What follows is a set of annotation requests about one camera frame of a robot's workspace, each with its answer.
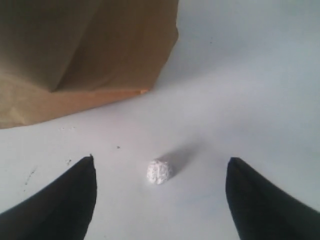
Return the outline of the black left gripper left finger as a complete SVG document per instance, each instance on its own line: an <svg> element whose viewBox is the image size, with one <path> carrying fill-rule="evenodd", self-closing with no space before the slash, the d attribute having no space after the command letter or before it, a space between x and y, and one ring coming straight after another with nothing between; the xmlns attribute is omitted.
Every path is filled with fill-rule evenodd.
<svg viewBox="0 0 320 240"><path fill-rule="evenodd" d="M52 183L0 214L2 240L83 240L97 200L92 155Z"/></svg>

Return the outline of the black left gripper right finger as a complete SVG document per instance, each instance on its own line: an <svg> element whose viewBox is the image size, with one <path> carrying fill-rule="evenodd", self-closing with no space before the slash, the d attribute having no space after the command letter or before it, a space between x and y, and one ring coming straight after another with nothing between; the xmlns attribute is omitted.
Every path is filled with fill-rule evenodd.
<svg viewBox="0 0 320 240"><path fill-rule="evenodd" d="M320 213L232 157L225 194L241 240L318 240Z"/></svg>

